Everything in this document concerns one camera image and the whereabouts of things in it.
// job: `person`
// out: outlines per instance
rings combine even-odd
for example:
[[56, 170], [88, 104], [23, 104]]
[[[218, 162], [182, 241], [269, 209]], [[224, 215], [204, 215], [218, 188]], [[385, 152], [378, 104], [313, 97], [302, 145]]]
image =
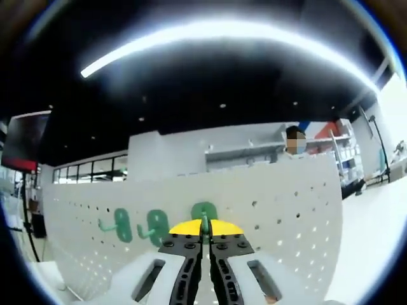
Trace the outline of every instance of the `person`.
[[282, 159], [302, 159], [309, 156], [305, 149], [307, 148], [307, 139], [305, 132], [297, 127], [290, 126], [286, 129], [287, 145], [284, 152], [279, 156], [278, 161]]

